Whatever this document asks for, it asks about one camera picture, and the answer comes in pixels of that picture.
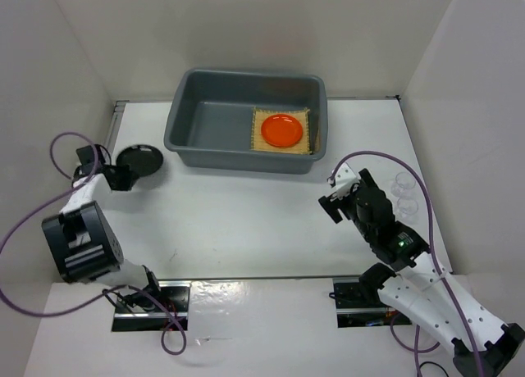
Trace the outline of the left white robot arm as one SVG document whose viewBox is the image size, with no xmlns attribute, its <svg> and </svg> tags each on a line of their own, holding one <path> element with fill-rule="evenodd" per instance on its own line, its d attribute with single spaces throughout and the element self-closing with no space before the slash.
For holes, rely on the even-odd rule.
<svg viewBox="0 0 525 377">
<path fill-rule="evenodd" d="M 106 148 L 76 150 L 80 165 L 72 185 L 79 187 L 55 216 L 42 221 L 44 237 L 62 279 L 71 283 L 100 282 L 124 289 L 120 304 L 132 311 L 154 311 L 163 301 L 155 274 L 124 258 L 122 247 L 103 213 L 113 192 L 129 192 L 136 182 L 162 168 L 163 155 L 147 144 L 122 150 L 114 162 Z"/>
</svg>

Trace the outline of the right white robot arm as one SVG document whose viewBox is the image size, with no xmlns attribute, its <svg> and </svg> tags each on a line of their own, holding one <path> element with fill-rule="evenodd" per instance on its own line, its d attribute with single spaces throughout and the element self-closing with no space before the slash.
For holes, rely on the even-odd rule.
<svg viewBox="0 0 525 377">
<path fill-rule="evenodd" d="M 379 262 L 359 277 L 359 296 L 381 302 L 426 330 L 463 376 L 497 376 L 524 341 L 523 329 L 493 315 L 438 261 L 412 228 L 396 220 L 390 200 L 367 170 L 342 166 L 334 193 L 319 203 L 335 223 L 354 223 Z"/>
</svg>

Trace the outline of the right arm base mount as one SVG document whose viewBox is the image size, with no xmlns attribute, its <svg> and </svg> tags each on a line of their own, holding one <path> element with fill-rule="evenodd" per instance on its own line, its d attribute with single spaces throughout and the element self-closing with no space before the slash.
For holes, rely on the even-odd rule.
<svg viewBox="0 0 525 377">
<path fill-rule="evenodd" d="M 397 310 L 379 301 L 368 301 L 362 294 L 357 276 L 334 278 L 329 292 L 336 307 L 337 326 L 342 328 L 370 328 L 390 325 L 411 325 L 411 321 Z"/>
</svg>

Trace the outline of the clear plastic cup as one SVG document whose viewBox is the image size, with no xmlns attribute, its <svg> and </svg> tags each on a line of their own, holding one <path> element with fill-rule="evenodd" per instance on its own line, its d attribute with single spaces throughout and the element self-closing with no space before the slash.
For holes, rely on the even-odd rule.
<svg viewBox="0 0 525 377">
<path fill-rule="evenodd" d="M 396 203 L 397 216 L 403 222 L 415 224 L 418 221 L 418 202 L 410 197 L 400 197 Z"/>
<path fill-rule="evenodd" d="M 416 179 L 406 171 L 399 172 L 390 186 L 391 194 L 397 198 L 412 198 L 415 196 Z"/>
</svg>

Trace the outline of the orange plastic plate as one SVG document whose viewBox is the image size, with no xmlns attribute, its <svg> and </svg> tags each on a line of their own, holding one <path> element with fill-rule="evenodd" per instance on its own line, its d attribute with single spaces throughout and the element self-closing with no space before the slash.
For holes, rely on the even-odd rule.
<svg viewBox="0 0 525 377">
<path fill-rule="evenodd" d="M 304 135 L 302 124 L 292 115 L 278 113 L 262 122 L 261 135 L 266 143 L 276 148 L 291 148 Z"/>
</svg>

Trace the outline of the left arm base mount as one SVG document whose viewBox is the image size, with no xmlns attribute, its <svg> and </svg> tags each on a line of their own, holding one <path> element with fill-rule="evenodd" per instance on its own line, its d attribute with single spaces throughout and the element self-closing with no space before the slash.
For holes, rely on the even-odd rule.
<svg viewBox="0 0 525 377">
<path fill-rule="evenodd" d="M 102 294 L 113 307 L 112 332 L 178 331 L 164 311 L 175 317 L 182 329 L 188 329 L 189 281 L 161 280 L 159 307 L 139 293 L 104 289 Z"/>
</svg>

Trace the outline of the woven bamboo mat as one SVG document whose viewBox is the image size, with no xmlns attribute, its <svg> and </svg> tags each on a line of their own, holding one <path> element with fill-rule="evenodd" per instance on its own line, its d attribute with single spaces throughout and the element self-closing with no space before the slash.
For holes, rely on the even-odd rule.
<svg viewBox="0 0 525 377">
<path fill-rule="evenodd" d="M 310 110 L 304 108 L 296 111 L 287 111 L 287 110 L 268 110 L 262 108 L 253 109 L 253 120 L 252 120 L 252 130 L 251 130 L 251 149 L 256 152 L 274 152 L 274 153 L 285 153 L 285 154 L 296 154 L 296 155 L 308 155 L 311 153 L 310 148 L 310 137 L 309 137 L 309 122 L 308 115 Z M 299 143 L 294 145 L 291 148 L 276 148 L 266 143 L 263 139 L 260 131 L 262 122 L 266 120 L 269 116 L 275 115 L 278 113 L 285 113 L 292 115 L 294 118 L 299 120 L 304 128 L 304 135 Z"/>
</svg>

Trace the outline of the black plate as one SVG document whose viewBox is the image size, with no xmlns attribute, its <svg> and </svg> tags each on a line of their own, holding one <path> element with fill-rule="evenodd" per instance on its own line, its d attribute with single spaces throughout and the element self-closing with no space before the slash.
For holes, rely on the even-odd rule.
<svg viewBox="0 0 525 377">
<path fill-rule="evenodd" d="M 147 144 L 129 146 L 116 157 L 117 166 L 128 166 L 139 177 L 153 175 L 161 169 L 163 161 L 161 151 Z"/>
</svg>

